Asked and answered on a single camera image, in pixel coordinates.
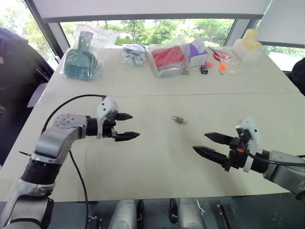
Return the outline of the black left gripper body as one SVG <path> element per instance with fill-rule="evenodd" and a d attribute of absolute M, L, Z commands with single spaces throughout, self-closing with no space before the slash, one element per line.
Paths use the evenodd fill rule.
<path fill-rule="evenodd" d="M 118 114 L 114 114 L 105 119 L 102 126 L 102 138 L 113 138 L 115 141 L 117 141 L 118 133 L 114 130 L 117 117 Z"/>

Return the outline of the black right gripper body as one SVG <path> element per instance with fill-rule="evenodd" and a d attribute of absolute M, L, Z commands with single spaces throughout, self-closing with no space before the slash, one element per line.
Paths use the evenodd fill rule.
<path fill-rule="evenodd" d="M 224 137 L 224 144 L 228 145 L 229 155 L 223 163 L 225 171 L 229 172 L 230 168 L 243 168 L 247 159 L 247 144 L 249 138 L 247 137 Z"/>

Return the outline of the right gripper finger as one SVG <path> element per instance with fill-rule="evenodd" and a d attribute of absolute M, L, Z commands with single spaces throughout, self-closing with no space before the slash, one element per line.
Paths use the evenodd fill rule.
<path fill-rule="evenodd" d="M 233 141 L 234 137 L 224 135 L 217 132 L 210 132 L 204 134 L 207 138 L 212 140 L 213 142 L 222 144 L 222 145 L 230 145 L 230 143 Z"/>
<path fill-rule="evenodd" d="M 221 166 L 224 166 L 228 161 L 228 157 L 226 155 L 218 153 L 214 149 L 205 146 L 193 146 L 193 150 L 201 157 L 213 161 Z"/>

